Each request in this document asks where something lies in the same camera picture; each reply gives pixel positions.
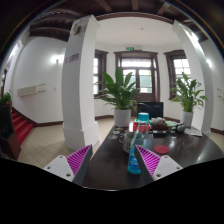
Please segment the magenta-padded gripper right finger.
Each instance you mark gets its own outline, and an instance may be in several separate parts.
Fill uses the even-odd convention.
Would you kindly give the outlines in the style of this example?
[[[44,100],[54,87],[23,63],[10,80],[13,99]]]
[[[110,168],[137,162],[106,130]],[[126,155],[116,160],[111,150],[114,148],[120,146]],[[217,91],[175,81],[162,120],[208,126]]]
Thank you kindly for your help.
[[[182,169],[182,167],[168,155],[159,156],[139,145],[135,146],[134,154],[137,158],[145,184],[160,180]]]

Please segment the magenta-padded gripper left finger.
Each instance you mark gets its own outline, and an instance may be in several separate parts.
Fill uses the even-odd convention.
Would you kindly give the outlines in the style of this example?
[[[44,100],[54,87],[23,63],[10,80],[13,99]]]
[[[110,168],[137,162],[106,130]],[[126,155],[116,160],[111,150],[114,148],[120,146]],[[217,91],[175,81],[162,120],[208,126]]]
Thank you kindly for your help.
[[[81,186],[92,154],[92,145],[88,145],[68,156],[57,156],[44,170]]]

